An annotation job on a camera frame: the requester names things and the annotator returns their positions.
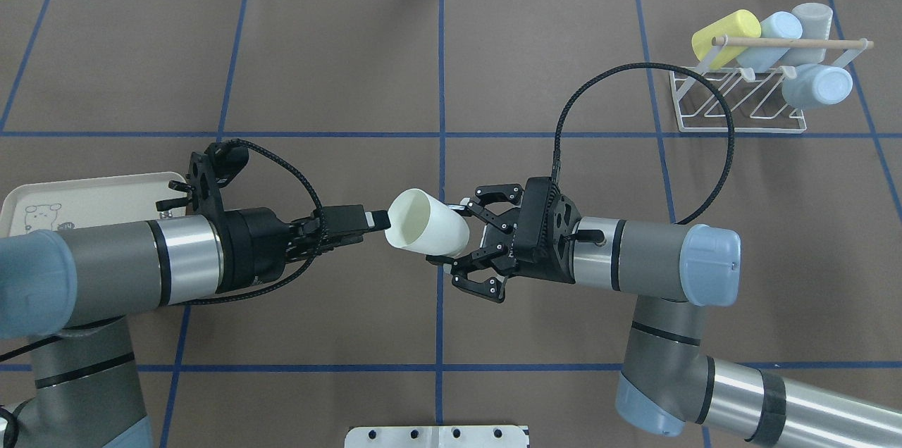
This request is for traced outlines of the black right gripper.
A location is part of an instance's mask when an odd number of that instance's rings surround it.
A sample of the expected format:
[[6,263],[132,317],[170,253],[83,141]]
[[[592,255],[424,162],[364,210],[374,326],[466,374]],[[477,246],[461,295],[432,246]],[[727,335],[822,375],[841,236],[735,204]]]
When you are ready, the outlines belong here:
[[517,277],[574,284],[571,235],[581,214],[552,178],[529,178],[522,185],[480,185],[474,196],[461,201],[459,214],[476,217],[502,233],[513,233],[509,245],[487,244],[468,254],[428,255],[457,290],[494,304],[505,300],[505,285],[516,262]]

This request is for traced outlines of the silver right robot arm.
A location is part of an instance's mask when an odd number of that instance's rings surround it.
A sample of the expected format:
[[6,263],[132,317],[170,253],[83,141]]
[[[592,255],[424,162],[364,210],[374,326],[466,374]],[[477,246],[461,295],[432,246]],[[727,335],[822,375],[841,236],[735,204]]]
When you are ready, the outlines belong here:
[[451,208],[484,224],[468,254],[428,250],[461,291],[500,303],[510,278],[634,294],[615,406],[635,428],[674,437],[687,423],[758,447],[898,447],[900,412],[701,351],[709,307],[739,293],[741,240],[708,225],[580,214],[548,176],[480,186]]

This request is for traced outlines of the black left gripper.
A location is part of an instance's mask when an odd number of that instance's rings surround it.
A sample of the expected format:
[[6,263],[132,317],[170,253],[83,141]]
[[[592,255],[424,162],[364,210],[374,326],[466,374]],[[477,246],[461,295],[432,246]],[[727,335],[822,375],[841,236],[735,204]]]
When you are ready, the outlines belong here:
[[[326,236],[321,236],[320,211],[296,220],[297,251],[331,251],[363,242],[364,234],[390,229],[387,211],[365,211],[362,205],[324,207]],[[223,250],[223,274],[217,294],[273,283],[283,275],[291,237],[290,224],[274,211],[254,208],[224,211],[212,221]]]

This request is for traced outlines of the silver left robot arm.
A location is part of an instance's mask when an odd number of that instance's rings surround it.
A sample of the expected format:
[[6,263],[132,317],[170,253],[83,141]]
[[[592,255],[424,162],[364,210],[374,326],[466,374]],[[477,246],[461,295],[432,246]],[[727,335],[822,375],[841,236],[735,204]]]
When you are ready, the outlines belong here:
[[390,227],[338,205],[284,223],[270,209],[35,230],[2,239],[2,338],[33,344],[33,399],[2,407],[4,447],[151,447],[126,317],[273,290],[287,263]]

